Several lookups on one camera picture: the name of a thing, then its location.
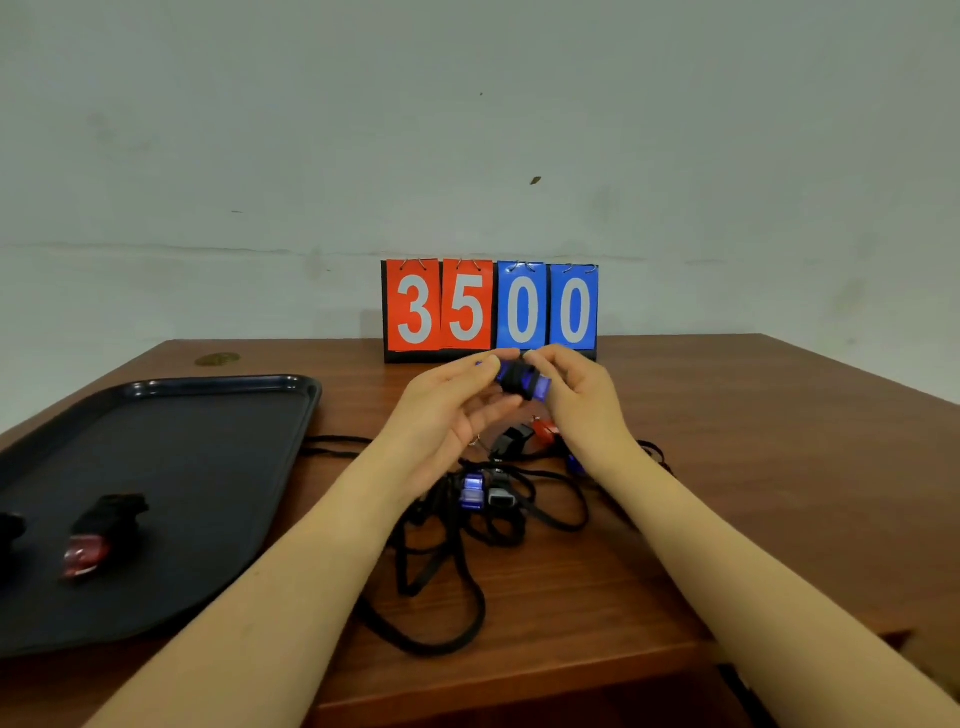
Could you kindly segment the red and blue flip scoreboard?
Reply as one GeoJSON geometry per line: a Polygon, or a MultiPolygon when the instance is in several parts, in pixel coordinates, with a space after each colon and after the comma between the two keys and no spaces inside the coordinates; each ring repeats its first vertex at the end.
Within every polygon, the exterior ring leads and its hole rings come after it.
{"type": "Polygon", "coordinates": [[[469,258],[380,263],[386,363],[446,363],[559,344],[595,360],[596,264],[469,258]]]}

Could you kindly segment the black plastic tray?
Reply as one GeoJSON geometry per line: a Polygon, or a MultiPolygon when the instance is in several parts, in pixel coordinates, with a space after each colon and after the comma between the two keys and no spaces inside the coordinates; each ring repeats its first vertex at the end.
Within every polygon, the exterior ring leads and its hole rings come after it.
{"type": "Polygon", "coordinates": [[[294,374],[166,378],[90,394],[0,448],[0,660],[106,645],[206,606],[258,556],[323,394],[294,374]],[[127,555],[64,576],[70,530],[143,496],[127,555]]]}

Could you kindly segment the person's right forearm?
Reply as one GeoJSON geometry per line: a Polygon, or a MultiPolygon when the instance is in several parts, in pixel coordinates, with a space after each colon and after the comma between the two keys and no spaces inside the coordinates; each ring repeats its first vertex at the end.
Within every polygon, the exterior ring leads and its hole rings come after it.
{"type": "Polygon", "coordinates": [[[780,728],[960,728],[960,705],[630,438],[578,459],[780,728]]]}

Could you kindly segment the person's left forearm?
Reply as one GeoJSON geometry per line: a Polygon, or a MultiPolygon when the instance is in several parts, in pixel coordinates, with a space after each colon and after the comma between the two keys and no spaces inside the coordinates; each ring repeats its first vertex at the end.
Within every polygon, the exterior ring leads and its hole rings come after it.
{"type": "Polygon", "coordinates": [[[82,728],[300,728],[416,469],[369,447],[82,728]]]}

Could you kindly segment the black wrapped whistle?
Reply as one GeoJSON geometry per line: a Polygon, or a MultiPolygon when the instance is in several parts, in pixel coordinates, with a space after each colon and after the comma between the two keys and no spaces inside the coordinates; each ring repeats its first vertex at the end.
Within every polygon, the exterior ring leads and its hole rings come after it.
{"type": "Polygon", "coordinates": [[[0,512],[0,577],[4,577],[14,563],[14,547],[27,530],[23,516],[0,512]]]}

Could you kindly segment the person's right hand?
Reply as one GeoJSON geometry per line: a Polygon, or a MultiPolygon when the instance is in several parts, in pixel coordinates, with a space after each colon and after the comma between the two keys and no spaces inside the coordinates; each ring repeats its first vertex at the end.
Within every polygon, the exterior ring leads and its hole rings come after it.
{"type": "Polygon", "coordinates": [[[573,390],[573,417],[557,425],[572,455],[597,482],[606,485],[641,453],[623,416],[608,371],[580,352],[549,345],[527,351],[524,361],[543,375],[560,375],[573,390]]]}

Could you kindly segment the person's left hand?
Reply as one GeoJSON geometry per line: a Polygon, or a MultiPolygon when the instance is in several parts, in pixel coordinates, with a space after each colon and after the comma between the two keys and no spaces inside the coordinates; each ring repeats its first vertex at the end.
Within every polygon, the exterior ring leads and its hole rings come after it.
{"type": "Polygon", "coordinates": [[[485,389],[447,389],[441,367],[406,387],[387,423],[366,449],[387,468],[403,504],[422,496],[483,432],[515,413],[522,397],[493,383],[485,389]]]}

